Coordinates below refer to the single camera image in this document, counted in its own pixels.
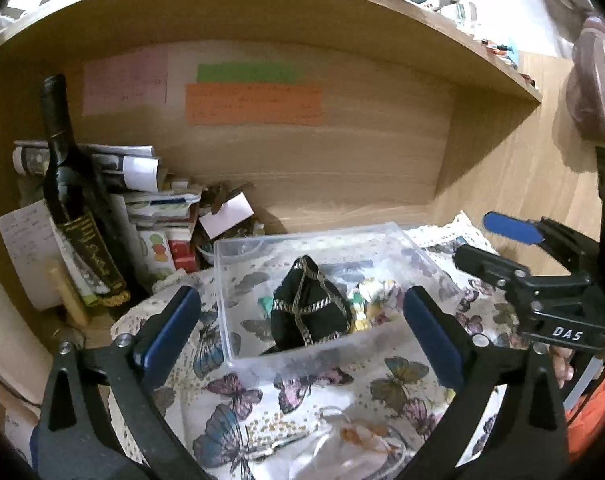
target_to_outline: blue butterfly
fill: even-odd
[[[200,314],[202,328],[196,347],[196,357],[194,357],[194,372],[199,379],[204,379],[209,372],[216,370],[224,362],[220,329],[217,324],[214,326],[217,319],[217,303],[214,303],[211,310],[205,310]],[[237,355],[240,350],[240,336],[235,332],[231,332],[231,348]]]
[[[238,416],[226,404],[218,404],[204,427],[204,434],[194,440],[194,456],[198,463],[214,469],[231,463],[230,475],[239,467],[240,480],[254,480],[245,458],[246,444]]]

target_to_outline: plastic container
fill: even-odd
[[[243,384],[319,374],[371,358],[412,336],[401,313],[379,326],[333,341],[260,355],[273,346],[262,304],[272,298],[294,260],[308,254],[346,292],[366,278],[423,285],[443,309],[460,301],[450,277],[396,224],[327,232],[230,238],[214,244],[218,320],[226,364]]]

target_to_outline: white paper note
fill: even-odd
[[[217,214],[207,213],[200,217],[200,223],[212,240],[227,229],[239,224],[253,215],[254,210],[247,202],[244,193],[227,200]]]
[[[34,307],[45,310],[60,305],[60,296],[42,263],[47,258],[62,262],[44,200],[1,216],[0,233]]]

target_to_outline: metal bolt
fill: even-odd
[[[484,334],[476,334],[471,338],[473,344],[479,348],[484,348],[485,346],[489,346],[489,338]]]
[[[69,352],[71,352],[71,349],[73,349],[73,343],[70,343],[69,341],[63,341],[58,347],[58,352],[60,353],[60,355],[67,355]]]
[[[129,346],[133,340],[134,336],[132,336],[131,334],[121,334],[116,339],[114,339],[114,342],[116,343],[116,346],[118,348],[125,348]]]
[[[538,355],[544,355],[547,353],[547,347],[544,346],[543,343],[538,341],[533,344],[533,351],[536,352],[536,354]]]

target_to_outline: dark glass bottle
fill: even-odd
[[[84,301],[119,317],[147,294],[122,245],[100,170],[73,138],[62,74],[44,80],[41,106],[50,152],[42,184],[47,207],[92,291]]]

